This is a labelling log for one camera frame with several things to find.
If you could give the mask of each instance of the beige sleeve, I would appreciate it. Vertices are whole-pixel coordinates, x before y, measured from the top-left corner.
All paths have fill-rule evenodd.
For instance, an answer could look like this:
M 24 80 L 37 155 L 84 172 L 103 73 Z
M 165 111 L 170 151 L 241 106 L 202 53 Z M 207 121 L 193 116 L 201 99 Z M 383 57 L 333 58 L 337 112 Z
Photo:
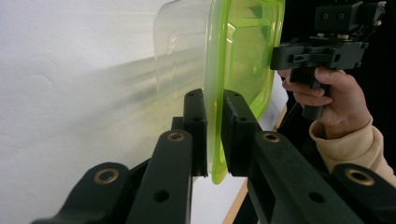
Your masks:
M 371 120 L 362 129 L 339 139 L 326 140 L 324 126 L 314 121 L 309 134 L 317 143 L 318 151 L 329 172 L 340 163 L 354 163 L 369 168 L 396 188 L 396 175 L 384 158 L 382 133 Z

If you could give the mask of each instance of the white wall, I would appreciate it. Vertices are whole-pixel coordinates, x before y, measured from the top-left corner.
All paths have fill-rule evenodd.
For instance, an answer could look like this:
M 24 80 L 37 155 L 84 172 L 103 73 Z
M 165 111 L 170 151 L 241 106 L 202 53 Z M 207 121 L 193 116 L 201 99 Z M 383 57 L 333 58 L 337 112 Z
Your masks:
M 163 131 L 152 23 L 165 2 L 0 0 L 0 223 L 51 217 L 93 166 L 150 157 Z

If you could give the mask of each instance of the lime green plastic container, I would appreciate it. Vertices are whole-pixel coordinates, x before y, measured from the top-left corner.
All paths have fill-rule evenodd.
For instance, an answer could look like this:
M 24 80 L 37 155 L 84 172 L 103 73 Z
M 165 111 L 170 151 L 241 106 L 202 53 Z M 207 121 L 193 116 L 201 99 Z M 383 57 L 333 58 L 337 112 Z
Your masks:
M 154 52 L 161 122 L 182 116 L 184 95 L 203 89 L 208 172 L 215 184 L 227 175 L 220 140 L 223 91 L 241 93 L 258 119 L 268 106 L 280 41 L 284 0 L 179 0 L 165 4 L 154 22 Z

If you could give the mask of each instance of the pistol grip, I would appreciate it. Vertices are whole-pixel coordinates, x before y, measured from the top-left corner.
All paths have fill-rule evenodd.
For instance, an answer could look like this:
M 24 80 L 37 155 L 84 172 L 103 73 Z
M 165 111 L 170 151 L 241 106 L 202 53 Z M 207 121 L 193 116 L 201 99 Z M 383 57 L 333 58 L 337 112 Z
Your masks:
M 323 85 L 317 81 L 314 76 L 315 67 L 305 68 L 304 71 L 301 69 L 292 69 L 290 81 L 299 81 L 303 83 L 308 83 L 311 89 L 321 87 L 323 90 L 327 91 L 328 86 Z M 323 110 L 323 106 L 313 106 L 306 105 L 303 110 L 303 117 L 305 119 L 316 120 L 319 119 Z

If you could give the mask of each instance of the hand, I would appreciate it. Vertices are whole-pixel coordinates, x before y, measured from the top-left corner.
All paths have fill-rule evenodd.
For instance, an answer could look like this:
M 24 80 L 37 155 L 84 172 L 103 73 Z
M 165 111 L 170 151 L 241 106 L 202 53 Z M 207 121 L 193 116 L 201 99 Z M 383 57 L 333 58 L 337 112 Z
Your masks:
M 363 91 L 353 76 L 341 70 L 318 67 L 315 78 L 320 83 L 329 85 L 328 92 L 324 95 L 322 88 L 310 89 L 308 84 L 290 82 L 290 71 L 278 71 L 285 78 L 283 88 L 292 91 L 295 100 L 302 107 L 323 106 L 318 121 L 324 125 L 326 139 L 340 138 L 356 132 L 370 122 L 371 114 Z

